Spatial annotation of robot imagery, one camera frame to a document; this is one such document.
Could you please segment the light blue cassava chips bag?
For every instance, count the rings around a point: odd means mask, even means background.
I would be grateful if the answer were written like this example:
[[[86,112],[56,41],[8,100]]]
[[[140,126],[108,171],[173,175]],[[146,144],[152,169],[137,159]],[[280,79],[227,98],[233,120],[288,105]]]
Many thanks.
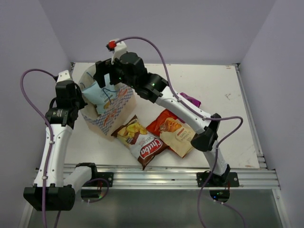
[[[118,96],[119,88],[110,84],[110,76],[104,76],[105,87],[100,88],[96,81],[88,88],[85,88],[82,93],[89,102],[95,107],[98,114],[103,114],[106,109],[114,102]]]

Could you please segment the blue patterned paper bag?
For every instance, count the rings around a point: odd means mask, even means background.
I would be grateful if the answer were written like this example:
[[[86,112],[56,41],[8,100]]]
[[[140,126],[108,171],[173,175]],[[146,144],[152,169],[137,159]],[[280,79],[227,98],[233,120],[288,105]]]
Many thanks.
[[[95,81],[93,79],[94,74],[95,64],[92,64],[84,71],[78,82],[81,92],[93,84]],[[87,105],[80,112],[88,128],[108,140],[111,139],[111,134],[123,125],[136,107],[133,90],[122,83],[118,83],[115,86],[119,88],[118,96],[103,114],[98,114],[96,107],[82,93],[82,97]]]

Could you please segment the brown Chuba cassava chips bag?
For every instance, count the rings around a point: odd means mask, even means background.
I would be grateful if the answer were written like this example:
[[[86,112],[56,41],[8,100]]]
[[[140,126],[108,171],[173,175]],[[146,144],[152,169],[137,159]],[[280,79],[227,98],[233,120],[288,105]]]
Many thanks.
[[[168,148],[160,138],[150,133],[139,121],[136,115],[112,134],[133,155],[145,169],[154,157]]]

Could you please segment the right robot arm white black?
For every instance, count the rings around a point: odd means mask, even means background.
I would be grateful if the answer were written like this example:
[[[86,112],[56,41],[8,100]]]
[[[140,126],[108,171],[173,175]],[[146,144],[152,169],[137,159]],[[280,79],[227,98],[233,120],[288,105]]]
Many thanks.
[[[109,75],[110,84],[123,83],[135,90],[140,98],[162,106],[186,122],[195,135],[191,145],[204,153],[209,165],[208,182],[223,186],[228,182],[230,166],[225,162],[218,144],[220,115],[207,114],[184,97],[171,90],[166,79],[147,71],[143,60],[133,52],[126,52],[115,60],[107,59],[95,63],[94,80],[103,88],[105,75]]]

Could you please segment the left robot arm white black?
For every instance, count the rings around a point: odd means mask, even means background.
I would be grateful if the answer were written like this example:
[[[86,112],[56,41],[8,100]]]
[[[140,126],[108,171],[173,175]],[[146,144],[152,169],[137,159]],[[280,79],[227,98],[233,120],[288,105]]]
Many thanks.
[[[94,186],[99,175],[94,163],[79,163],[64,178],[67,146],[78,118],[78,111],[86,106],[80,87],[71,79],[57,82],[56,97],[45,115],[46,142],[38,174],[32,187],[23,192],[25,200],[37,211],[69,211],[76,193],[83,185]]]

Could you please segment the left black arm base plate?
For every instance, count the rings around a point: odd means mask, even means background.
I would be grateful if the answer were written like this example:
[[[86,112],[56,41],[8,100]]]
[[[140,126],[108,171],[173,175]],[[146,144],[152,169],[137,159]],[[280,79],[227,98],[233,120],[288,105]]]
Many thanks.
[[[114,181],[114,173],[109,170],[98,170],[97,168],[95,169],[95,178],[97,179],[102,179],[102,185],[107,186],[106,182],[109,184],[109,188],[113,186],[113,181]]]

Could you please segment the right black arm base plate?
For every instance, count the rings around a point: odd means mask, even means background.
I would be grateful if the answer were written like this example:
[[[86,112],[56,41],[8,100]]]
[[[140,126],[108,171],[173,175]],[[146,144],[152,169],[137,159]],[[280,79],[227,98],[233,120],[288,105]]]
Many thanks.
[[[209,171],[197,172],[196,180],[198,187],[206,182],[209,176]],[[238,175],[236,172],[226,171],[223,175],[219,176],[212,174],[211,178],[206,183],[205,187],[239,187]]]

